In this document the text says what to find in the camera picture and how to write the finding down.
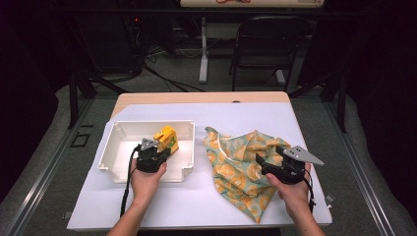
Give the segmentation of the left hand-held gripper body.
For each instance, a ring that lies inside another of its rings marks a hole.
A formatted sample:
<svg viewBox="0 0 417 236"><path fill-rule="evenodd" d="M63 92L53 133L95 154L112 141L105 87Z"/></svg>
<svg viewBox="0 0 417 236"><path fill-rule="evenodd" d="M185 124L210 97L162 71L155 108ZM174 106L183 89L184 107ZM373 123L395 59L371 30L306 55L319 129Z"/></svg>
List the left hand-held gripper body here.
<svg viewBox="0 0 417 236"><path fill-rule="evenodd" d="M158 171L161 163L162 158L158 152L157 142L142 139L137 157L137 169L146 173L155 173Z"/></svg>

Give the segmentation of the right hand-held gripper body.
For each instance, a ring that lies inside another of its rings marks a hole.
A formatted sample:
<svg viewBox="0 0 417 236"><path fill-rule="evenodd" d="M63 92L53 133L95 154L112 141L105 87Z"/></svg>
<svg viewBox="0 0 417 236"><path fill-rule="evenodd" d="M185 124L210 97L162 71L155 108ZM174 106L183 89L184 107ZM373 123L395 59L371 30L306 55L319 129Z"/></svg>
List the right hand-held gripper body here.
<svg viewBox="0 0 417 236"><path fill-rule="evenodd" d="M302 147L285 148L281 165L266 162L262 166L262 174L271 173L283 184L294 185L304 180L306 162L324 165L320 159Z"/></svg>

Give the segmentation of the white plastic box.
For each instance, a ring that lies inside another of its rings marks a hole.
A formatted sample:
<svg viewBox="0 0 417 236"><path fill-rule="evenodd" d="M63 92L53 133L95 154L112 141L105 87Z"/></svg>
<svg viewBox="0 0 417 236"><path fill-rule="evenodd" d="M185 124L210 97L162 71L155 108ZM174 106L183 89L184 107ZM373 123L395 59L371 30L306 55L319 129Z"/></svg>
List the white plastic box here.
<svg viewBox="0 0 417 236"><path fill-rule="evenodd" d="M103 135L103 149L98 152L97 168L106 171L115 183L125 184L134 148L143 139L152 140L165 126L176 132L179 149L167 159L161 181L182 182L194 168L195 122L191 120L110 122Z"/></svg>

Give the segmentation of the orange print cloth bag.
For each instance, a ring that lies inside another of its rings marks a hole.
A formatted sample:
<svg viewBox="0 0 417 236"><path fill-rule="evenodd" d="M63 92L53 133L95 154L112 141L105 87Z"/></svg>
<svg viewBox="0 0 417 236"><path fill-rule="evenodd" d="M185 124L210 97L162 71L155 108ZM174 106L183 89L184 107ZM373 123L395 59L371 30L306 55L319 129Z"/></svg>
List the orange print cloth bag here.
<svg viewBox="0 0 417 236"><path fill-rule="evenodd" d="M220 134L212 127L205 127L205 130L204 145L216 190L260 223L275 187L262 174L256 156L280 167L283 157L275 149L287 149L290 144L257 130L238 137Z"/></svg>

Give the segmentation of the person's left hand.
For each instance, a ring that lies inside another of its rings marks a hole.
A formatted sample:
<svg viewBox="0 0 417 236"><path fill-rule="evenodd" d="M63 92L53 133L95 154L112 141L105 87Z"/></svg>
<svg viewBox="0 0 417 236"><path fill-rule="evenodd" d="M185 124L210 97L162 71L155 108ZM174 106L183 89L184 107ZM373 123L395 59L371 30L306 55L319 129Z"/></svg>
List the person's left hand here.
<svg viewBox="0 0 417 236"><path fill-rule="evenodd" d="M167 163L163 162L154 173L147 173L136 168L137 160L133 161L131 171L131 186L134 199L149 200L156 193L160 178L166 172Z"/></svg>

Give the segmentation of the person's right hand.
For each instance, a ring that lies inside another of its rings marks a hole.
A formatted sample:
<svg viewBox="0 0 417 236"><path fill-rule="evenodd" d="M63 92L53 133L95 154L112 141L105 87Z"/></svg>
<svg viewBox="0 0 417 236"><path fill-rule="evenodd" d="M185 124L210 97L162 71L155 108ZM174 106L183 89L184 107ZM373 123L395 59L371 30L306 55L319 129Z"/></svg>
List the person's right hand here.
<svg viewBox="0 0 417 236"><path fill-rule="evenodd" d="M309 190L305 183L287 185L283 184L271 173L268 173L266 177L276 188L279 196L284 200L289 214L310 212L308 203Z"/></svg>

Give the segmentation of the white table mat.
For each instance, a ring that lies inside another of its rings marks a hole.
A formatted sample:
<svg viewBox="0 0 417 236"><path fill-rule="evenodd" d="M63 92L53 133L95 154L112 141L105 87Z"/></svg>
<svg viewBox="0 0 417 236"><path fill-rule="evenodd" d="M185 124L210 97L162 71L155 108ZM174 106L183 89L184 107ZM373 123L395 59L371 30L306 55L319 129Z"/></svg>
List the white table mat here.
<svg viewBox="0 0 417 236"><path fill-rule="evenodd" d="M212 168L203 139L205 127L219 133L240 136L254 130L279 137L292 146L305 142L293 108L288 102L131 104L113 121L195 122L194 168L182 182L160 182L142 226L144 229L268 227L291 224L284 202L272 197L260 223L224 198L213 183ZM76 231L107 230L119 218L125 184L115 183L106 171L97 168L98 152L79 194L67 225Z"/></svg>

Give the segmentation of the black metal stand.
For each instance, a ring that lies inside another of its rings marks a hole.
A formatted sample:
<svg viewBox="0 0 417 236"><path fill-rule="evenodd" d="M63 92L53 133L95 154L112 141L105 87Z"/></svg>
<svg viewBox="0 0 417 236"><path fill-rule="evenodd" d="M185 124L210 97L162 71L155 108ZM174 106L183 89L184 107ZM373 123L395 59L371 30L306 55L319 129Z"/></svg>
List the black metal stand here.
<svg viewBox="0 0 417 236"><path fill-rule="evenodd" d="M78 91L80 91L87 99L94 99L97 92L92 84L99 83L106 88L115 91L117 94L126 92L125 89L119 88L110 81L107 81L95 71L89 52L85 51L86 44L81 39L81 35L74 31L73 38L75 39L75 42L68 52L68 58L72 69L72 75L69 79L71 114L69 129L73 129L80 119Z"/></svg>
<svg viewBox="0 0 417 236"><path fill-rule="evenodd" d="M345 107L346 107L346 85L349 69L345 63L342 63L335 71L330 72L300 88L292 91L289 96L297 97L310 89L325 83L325 88L322 91L320 98L322 102L331 102L337 94L337 109L336 109L336 124L339 129L345 133Z"/></svg>

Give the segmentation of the white desk leg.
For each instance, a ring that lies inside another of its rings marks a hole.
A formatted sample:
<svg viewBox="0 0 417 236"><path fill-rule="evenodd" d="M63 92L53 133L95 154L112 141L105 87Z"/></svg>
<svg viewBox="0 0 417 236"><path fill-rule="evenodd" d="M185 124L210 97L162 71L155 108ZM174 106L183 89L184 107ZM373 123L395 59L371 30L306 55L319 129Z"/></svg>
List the white desk leg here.
<svg viewBox="0 0 417 236"><path fill-rule="evenodd" d="M202 59L200 67L199 82L205 84L208 81L208 44L207 44L207 24L206 19L202 18L201 22L201 39L202 39Z"/></svg>

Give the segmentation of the black folding chair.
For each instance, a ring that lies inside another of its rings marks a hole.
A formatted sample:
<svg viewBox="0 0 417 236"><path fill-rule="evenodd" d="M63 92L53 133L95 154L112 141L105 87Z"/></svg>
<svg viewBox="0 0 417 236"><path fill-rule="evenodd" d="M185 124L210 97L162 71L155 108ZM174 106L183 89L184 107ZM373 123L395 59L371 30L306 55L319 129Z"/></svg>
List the black folding chair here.
<svg viewBox="0 0 417 236"><path fill-rule="evenodd" d="M229 68L232 90L236 88L238 69L272 70L274 75L286 71L287 89L299 45L309 34L309 23L299 17L259 16L242 23Z"/></svg>

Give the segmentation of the dark computer tower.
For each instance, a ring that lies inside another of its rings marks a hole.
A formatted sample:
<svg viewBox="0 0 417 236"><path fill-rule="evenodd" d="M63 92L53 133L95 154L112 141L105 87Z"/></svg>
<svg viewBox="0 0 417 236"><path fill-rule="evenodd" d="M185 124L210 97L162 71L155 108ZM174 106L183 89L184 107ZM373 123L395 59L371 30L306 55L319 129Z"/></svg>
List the dark computer tower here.
<svg viewBox="0 0 417 236"><path fill-rule="evenodd" d="M95 69L104 74L131 74L140 70L131 35L121 16L77 17Z"/></svg>

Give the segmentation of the aluminium floor rail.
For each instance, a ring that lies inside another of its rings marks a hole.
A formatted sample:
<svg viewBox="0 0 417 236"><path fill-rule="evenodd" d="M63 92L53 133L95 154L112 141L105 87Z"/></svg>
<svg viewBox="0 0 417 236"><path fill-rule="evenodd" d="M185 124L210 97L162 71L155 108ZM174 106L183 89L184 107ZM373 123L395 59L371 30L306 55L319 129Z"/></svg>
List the aluminium floor rail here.
<svg viewBox="0 0 417 236"><path fill-rule="evenodd" d="M40 142L23 175L6 198L0 236L85 236L67 228L77 198L93 163L103 125L93 115L96 102L81 103L80 119L67 127L64 111Z"/></svg>
<svg viewBox="0 0 417 236"><path fill-rule="evenodd" d="M328 113L332 126L334 127L347 152L348 163L355 178L355 182L360 189L360 192L365 200L370 214L375 221L380 235L395 236L394 230L389 220L387 219L387 215L382 208L381 202L379 201L369 181L369 178L360 162L360 159L358 158L354 146L351 144L348 135L342 131L337 123L335 108L330 102L324 102L324 108Z"/></svg>

